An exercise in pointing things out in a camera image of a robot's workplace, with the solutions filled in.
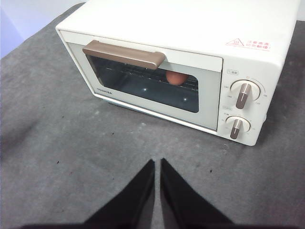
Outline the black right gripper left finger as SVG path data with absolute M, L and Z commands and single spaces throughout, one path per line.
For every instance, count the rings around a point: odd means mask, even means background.
M 151 227 L 155 162 L 149 160 L 127 186 L 83 223 L 31 224 L 22 229 L 149 229 Z

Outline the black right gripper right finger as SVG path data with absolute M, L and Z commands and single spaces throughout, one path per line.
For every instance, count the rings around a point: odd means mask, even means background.
M 164 158 L 161 160 L 160 198 L 167 229 L 238 228 L 200 196 Z

